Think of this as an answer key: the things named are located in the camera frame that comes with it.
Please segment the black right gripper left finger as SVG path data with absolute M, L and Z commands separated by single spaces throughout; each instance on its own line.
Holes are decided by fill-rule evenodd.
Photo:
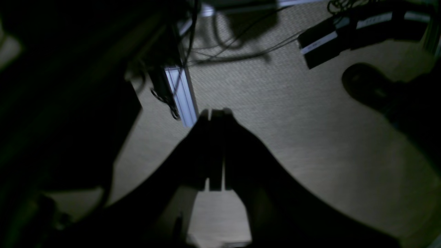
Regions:
M 224 186 L 225 112 L 204 110 L 186 137 L 137 188 L 58 232 L 46 248 L 181 248 L 194 203 Z

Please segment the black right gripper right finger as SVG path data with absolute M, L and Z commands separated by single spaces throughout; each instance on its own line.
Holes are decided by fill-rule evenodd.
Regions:
M 301 185 L 225 109 L 225 179 L 243 202 L 253 247 L 399 248 L 389 234 L 343 214 Z

